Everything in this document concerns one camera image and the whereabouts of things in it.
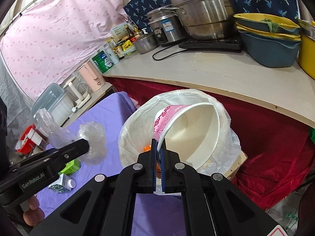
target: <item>clear plastic container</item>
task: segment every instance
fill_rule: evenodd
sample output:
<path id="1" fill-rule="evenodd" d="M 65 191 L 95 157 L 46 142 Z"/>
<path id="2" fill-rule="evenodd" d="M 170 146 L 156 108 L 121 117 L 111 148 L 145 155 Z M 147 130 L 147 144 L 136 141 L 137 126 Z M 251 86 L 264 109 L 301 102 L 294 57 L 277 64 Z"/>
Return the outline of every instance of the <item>clear plastic container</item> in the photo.
<path id="1" fill-rule="evenodd" d="M 31 108 L 34 117 L 39 109 L 46 108 L 55 122 L 61 126 L 72 114 L 74 106 L 71 97 L 56 83 L 50 84 Z"/>
<path id="2" fill-rule="evenodd" d="M 123 52 L 123 55 L 125 58 L 131 58 L 134 55 L 136 55 L 138 52 L 136 51 L 136 48 L 134 46 L 131 46 L 129 49 L 125 50 Z"/>

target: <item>stainless steel pot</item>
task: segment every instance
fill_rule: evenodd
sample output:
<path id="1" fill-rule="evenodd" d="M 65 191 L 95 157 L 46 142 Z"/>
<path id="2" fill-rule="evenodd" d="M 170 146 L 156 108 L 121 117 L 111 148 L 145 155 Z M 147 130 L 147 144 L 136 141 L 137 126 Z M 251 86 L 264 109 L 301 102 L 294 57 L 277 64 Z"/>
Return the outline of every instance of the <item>stainless steel pot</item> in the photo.
<path id="1" fill-rule="evenodd" d="M 169 4 L 147 13 L 149 25 L 161 45 L 168 45 L 188 37 L 175 10 L 167 10 L 171 6 Z"/>
<path id="2" fill-rule="evenodd" d="M 197 40 L 221 39 L 236 32 L 235 0 L 171 0 L 189 35 Z"/>
<path id="3" fill-rule="evenodd" d="M 140 36 L 132 44 L 140 54 L 150 52 L 158 47 L 158 42 L 153 33 Z"/>

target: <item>paper cup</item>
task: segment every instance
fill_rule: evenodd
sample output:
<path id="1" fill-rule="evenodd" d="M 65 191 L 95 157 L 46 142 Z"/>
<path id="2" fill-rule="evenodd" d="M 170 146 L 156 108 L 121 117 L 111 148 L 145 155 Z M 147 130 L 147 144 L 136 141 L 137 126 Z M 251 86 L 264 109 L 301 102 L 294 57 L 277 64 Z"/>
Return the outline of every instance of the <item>paper cup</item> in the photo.
<path id="1" fill-rule="evenodd" d="M 171 105 L 155 116 L 154 137 L 160 151 L 165 139 L 168 150 L 184 162 L 200 168 L 211 156 L 219 138 L 219 115 L 210 103 Z"/>

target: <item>human hand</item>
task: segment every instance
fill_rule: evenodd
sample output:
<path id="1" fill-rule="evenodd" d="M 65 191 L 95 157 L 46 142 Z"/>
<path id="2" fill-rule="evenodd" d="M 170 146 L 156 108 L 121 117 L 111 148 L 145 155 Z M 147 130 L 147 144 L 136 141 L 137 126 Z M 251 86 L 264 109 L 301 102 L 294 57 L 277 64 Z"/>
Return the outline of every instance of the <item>human hand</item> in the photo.
<path id="1" fill-rule="evenodd" d="M 39 208 L 39 201 L 35 196 L 28 199 L 28 206 L 30 209 L 23 214 L 24 221 L 30 226 L 36 226 L 44 220 L 45 214 Z"/>

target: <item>purple bed sheet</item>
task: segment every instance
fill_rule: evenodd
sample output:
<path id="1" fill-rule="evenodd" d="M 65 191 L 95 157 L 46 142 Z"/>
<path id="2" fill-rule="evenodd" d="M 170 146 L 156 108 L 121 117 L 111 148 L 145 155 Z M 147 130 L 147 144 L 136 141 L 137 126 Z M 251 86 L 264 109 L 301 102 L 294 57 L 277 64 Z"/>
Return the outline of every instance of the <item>purple bed sheet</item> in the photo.
<path id="1" fill-rule="evenodd" d="M 58 194 L 48 187 L 41 190 L 37 194 L 37 198 L 46 217 L 95 175 L 102 173 L 112 176 L 121 172 L 123 167 L 119 158 L 118 138 L 123 124 L 135 110 L 127 93 L 114 93 L 92 107 L 68 127 L 68 130 L 76 134 L 80 124 L 91 121 L 101 123 L 105 130 L 107 156 L 99 165 L 86 166 L 81 163 L 81 168 L 70 176 L 76 182 L 76 187 L 71 192 Z M 162 235 L 185 235 L 182 201 L 170 195 L 137 194 L 132 236 Z"/>

